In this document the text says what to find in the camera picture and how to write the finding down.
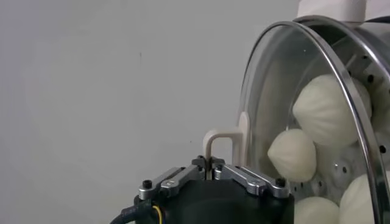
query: gray wall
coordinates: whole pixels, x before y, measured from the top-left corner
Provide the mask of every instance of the gray wall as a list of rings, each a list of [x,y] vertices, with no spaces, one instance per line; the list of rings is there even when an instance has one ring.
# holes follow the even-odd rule
[[[108,223],[235,125],[246,60],[297,0],[2,0],[0,223]],[[216,154],[230,160],[229,142]]]

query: perforated steamer tray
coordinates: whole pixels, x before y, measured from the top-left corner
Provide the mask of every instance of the perforated steamer tray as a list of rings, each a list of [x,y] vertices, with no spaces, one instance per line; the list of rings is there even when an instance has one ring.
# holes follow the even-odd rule
[[[267,152],[279,133],[300,128],[291,112],[300,91],[319,75],[335,75],[358,140],[336,153],[316,144],[316,174],[308,182],[290,183],[291,192],[296,200],[320,196],[338,204],[351,181],[366,173],[376,223],[390,209],[385,181],[385,168],[390,169],[390,35],[384,30],[390,32],[390,24],[343,24],[321,16],[271,25],[250,55],[240,105],[250,120],[246,165],[277,177]],[[351,77],[370,94],[371,118]]]

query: stainless steel rim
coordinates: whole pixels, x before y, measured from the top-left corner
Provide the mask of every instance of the stainless steel rim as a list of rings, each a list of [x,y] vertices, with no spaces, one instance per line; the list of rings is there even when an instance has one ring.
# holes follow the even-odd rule
[[[377,51],[362,35],[347,25],[324,16],[304,16],[302,18],[295,19],[295,21],[304,25],[313,21],[317,23],[320,22],[323,25],[332,26],[344,32],[360,48],[362,48],[363,51],[365,51],[367,56],[377,64],[378,68],[384,74],[386,74],[387,78],[390,78],[390,66],[386,63],[382,54]],[[372,130],[369,119],[367,117],[362,118],[362,113],[357,113],[356,108],[353,108],[353,105],[350,106],[352,106],[351,109],[358,129],[364,160],[366,162],[372,206],[374,209],[374,219],[376,223],[388,223],[389,220],[386,219],[386,216],[390,213],[390,194],[388,190],[388,182],[386,181],[386,171],[381,161],[381,155],[374,131]]]

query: white steamed bun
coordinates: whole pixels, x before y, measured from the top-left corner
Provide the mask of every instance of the white steamed bun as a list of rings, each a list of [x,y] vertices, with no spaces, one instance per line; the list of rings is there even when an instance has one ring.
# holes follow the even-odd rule
[[[300,129],[280,133],[269,148],[268,157],[289,181],[308,181],[316,172],[316,148]]]
[[[390,172],[386,171],[386,175],[390,177]],[[367,175],[354,179],[342,195],[339,222],[340,224],[374,223]]]
[[[305,198],[295,204],[296,224],[338,224],[339,208],[332,201],[320,198]]]
[[[353,80],[364,107],[371,117],[370,95]],[[302,130],[316,143],[329,147],[345,147],[357,140],[358,134],[348,104],[333,75],[320,75],[300,92],[292,113]]]

